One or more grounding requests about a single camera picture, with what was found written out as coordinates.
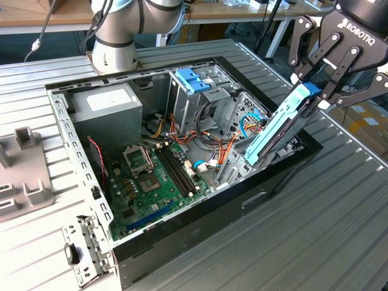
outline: green circuit board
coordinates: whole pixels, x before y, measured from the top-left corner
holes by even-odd
[[[171,151],[177,160],[181,159],[179,166],[184,169],[183,161],[186,160],[186,157],[179,145],[172,144],[167,150]],[[188,179],[196,186],[196,192],[190,196],[182,194],[157,157],[156,151],[150,150],[149,155],[154,165],[153,172],[142,172],[137,178],[132,176],[124,156],[122,159],[106,165],[112,197],[109,206],[114,215],[110,230],[115,241],[125,238],[136,229],[143,228],[160,219],[163,215],[173,213],[210,193],[208,185],[200,176],[189,178],[187,175]],[[136,160],[137,164],[142,163],[138,153],[134,154],[133,159]],[[142,219],[147,221],[141,225],[136,225],[133,229],[128,229],[128,226],[142,221]]]

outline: blue plastic clip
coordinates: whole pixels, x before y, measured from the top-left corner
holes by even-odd
[[[199,75],[194,73],[192,69],[187,68],[176,70],[175,75],[192,93],[198,93],[210,89],[210,85],[203,83],[199,78]]]

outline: metal bracket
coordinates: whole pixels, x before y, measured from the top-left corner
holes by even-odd
[[[329,103],[331,100],[331,97],[335,91],[335,89],[340,84],[343,76],[349,71],[353,63],[357,60],[357,57],[362,53],[361,48],[354,46],[351,47],[347,53],[345,54],[345,57],[341,60],[341,62],[338,64],[337,69],[334,71],[334,73],[331,75],[329,79],[329,83],[325,86],[321,98],[323,100],[328,100]]]
[[[62,227],[62,234],[67,261],[74,266],[79,287],[114,271],[112,250],[96,216],[78,216]]]
[[[336,101],[338,107],[347,107],[374,97],[379,97],[385,93],[388,93],[388,76],[383,73],[377,73],[369,88],[350,95],[336,93],[332,99]]]
[[[318,48],[318,50],[311,56],[311,58],[304,64],[303,67],[296,73],[299,80],[306,80],[312,73],[314,73],[315,66],[319,63],[342,39],[342,34],[333,32]]]
[[[295,28],[292,35],[292,42],[289,55],[289,65],[297,67],[300,65],[300,55],[303,55],[302,50],[305,36],[311,34],[313,30],[320,26],[321,19],[311,19],[308,16],[300,16],[295,21]]]

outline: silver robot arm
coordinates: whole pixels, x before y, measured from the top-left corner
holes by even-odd
[[[184,19],[183,0],[108,0],[112,7],[96,32],[92,53],[95,68],[101,73],[133,70],[138,66],[133,35],[175,33]],[[97,13],[104,0],[93,0]]]

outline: yellow wire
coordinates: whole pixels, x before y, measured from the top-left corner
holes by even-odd
[[[163,124],[163,120],[160,120],[159,129],[154,135],[150,136],[151,138],[157,138],[162,133],[162,124]]]

